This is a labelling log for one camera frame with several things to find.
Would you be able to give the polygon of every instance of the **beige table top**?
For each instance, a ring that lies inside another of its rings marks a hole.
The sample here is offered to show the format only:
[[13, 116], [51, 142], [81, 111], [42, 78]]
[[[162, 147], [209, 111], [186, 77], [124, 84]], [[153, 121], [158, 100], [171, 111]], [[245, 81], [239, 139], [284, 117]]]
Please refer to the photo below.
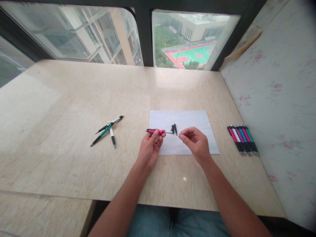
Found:
[[0, 192], [0, 236], [85, 236], [91, 200]]
[[[215, 162], [258, 215], [284, 210], [258, 157], [241, 156], [226, 125], [242, 119], [219, 72], [45, 60], [0, 89], [0, 190], [111, 200], [134, 164], [150, 110], [206, 110]], [[110, 136], [94, 132], [124, 114]], [[139, 203], [213, 210], [192, 155], [160, 156]]]

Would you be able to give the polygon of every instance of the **white paper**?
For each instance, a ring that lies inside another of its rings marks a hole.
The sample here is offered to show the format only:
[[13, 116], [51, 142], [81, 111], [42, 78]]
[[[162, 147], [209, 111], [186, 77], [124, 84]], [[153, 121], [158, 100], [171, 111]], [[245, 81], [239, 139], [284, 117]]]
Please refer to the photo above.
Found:
[[[171, 132], [171, 125], [176, 124], [178, 134], [185, 128], [196, 127], [207, 136], [211, 154], [219, 154], [212, 127], [206, 110], [151, 111], [149, 128], [165, 129]], [[191, 155], [190, 149], [177, 135], [167, 134], [160, 148], [159, 155]]]

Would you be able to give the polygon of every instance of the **basketball court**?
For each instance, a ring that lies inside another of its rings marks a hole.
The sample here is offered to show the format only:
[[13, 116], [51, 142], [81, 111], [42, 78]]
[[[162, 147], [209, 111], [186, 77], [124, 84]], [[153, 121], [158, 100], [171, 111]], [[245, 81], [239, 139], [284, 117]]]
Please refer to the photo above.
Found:
[[190, 61], [198, 61], [199, 67], [206, 64], [217, 42], [198, 45], [191, 48], [180, 49], [176, 51], [169, 51], [165, 54], [179, 69], [185, 69], [183, 63]]

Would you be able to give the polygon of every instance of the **grass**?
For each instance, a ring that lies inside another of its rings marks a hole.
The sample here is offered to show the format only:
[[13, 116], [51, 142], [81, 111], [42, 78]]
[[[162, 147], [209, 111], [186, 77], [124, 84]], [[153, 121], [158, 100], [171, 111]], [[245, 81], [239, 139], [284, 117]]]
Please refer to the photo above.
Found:
[[165, 39], [166, 39], [166, 48], [177, 46], [181, 44], [181, 41], [176, 38], [176, 34], [170, 33], [163, 26], [155, 27], [155, 44], [160, 47], [165, 47]]

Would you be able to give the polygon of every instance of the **jeans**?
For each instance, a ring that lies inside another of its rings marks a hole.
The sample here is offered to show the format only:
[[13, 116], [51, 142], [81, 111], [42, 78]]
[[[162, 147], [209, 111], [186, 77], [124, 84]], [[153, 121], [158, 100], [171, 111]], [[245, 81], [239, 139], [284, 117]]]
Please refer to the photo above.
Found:
[[128, 237], [230, 236], [219, 212], [179, 209], [171, 220], [169, 208], [137, 205]]

